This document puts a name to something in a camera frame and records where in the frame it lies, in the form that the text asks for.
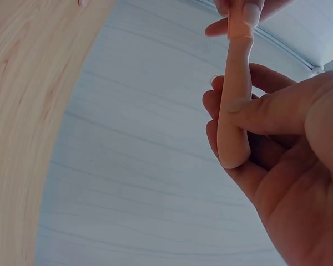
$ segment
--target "flesh-colored rod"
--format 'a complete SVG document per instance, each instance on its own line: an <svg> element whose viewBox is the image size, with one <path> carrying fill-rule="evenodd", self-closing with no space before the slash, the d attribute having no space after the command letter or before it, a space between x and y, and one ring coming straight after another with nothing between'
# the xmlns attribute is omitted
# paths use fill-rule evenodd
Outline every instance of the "flesh-colored rod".
<svg viewBox="0 0 333 266"><path fill-rule="evenodd" d="M239 167L250 156L247 132L229 120L227 105L231 100L251 98L249 55L253 46L253 27L244 23L243 1L229 11L229 49L224 76L217 129L219 160L223 168Z"/></svg>

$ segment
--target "white panel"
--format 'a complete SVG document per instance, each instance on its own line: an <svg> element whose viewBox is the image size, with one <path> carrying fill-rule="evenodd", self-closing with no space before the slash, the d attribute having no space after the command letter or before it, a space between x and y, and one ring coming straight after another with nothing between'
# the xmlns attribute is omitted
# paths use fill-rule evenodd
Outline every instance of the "white panel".
<svg viewBox="0 0 333 266"><path fill-rule="evenodd" d="M65 112L36 265L284 265L208 145L201 98L224 69L217 17L177 0L120 1ZM257 39L252 60L308 69Z"/></svg>
<svg viewBox="0 0 333 266"><path fill-rule="evenodd" d="M333 0L296 0L261 26L318 66L333 60Z"/></svg>

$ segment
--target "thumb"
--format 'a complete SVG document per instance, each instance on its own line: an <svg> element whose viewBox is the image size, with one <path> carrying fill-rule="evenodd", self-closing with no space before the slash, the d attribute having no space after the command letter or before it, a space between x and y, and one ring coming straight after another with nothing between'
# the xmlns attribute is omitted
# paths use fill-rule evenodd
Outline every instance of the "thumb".
<svg viewBox="0 0 333 266"><path fill-rule="evenodd" d="M310 124L320 123L311 114L332 116L332 108L324 104L333 100L327 99L331 91L333 72L328 72L252 101L234 100L226 109L236 126L255 134L303 135L308 118Z"/></svg>

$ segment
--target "hand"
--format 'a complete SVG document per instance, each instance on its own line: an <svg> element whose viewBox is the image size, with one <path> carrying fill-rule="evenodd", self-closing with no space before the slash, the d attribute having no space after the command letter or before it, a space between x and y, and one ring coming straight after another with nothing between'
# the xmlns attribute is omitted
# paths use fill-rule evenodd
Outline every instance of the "hand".
<svg viewBox="0 0 333 266"><path fill-rule="evenodd" d="M333 265L333 72L295 83L261 65L250 69L253 86L267 94L228 106L231 122L250 132L251 157L227 173L289 265ZM203 97L216 156L222 84L216 77Z"/></svg>
<svg viewBox="0 0 333 266"><path fill-rule="evenodd" d="M229 6L232 1L238 0L214 0L218 12L222 16L227 16ZM245 3L255 3L261 10L260 21L264 21L277 11L283 9L287 4L295 0L245 0ZM207 36L218 36L227 34L227 18L221 19L206 28L205 34Z"/></svg>
<svg viewBox="0 0 333 266"><path fill-rule="evenodd" d="M89 3L89 0L79 0L78 2L79 2L80 6L87 7L88 3Z"/></svg>

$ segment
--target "fingernail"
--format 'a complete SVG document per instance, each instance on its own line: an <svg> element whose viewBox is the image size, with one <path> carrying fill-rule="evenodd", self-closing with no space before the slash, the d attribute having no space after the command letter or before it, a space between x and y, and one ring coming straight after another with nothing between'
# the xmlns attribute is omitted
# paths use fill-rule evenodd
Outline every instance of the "fingernail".
<svg viewBox="0 0 333 266"><path fill-rule="evenodd" d="M212 86L212 82L215 80L215 78L217 78L218 75L214 75L211 79L210 79L210 85Z"/></svg>
<svg viewBox="0 0 333 266"><path fill-rule="evenodd" d="M89 1L89 0L80 0L80 5L81 5L82 7L87 7L87 6L88 6L88 1Z"/></svg>
<svg viewBox="0 0 333 266"><path fill-rule="evenodd" d="M218 13L220 13L221 16L226 17L228 15L228 6L225 4L224 0L214 0L214 3Z"/></svg>
<svg viewBox="0 0 333 266"><path fill-rule="evenodd" d="M236 112L240 112L251 100L245 98L238 98L232 100L226 106L226 111L230 114L235 114Z"/></svg>
<svg viewBox="0 0 333 266"><path fill-rule="evenodd" d="M251 27L256 27L259 24L260 8L257 4L246 3L243 8L244 23Z"/></svg>

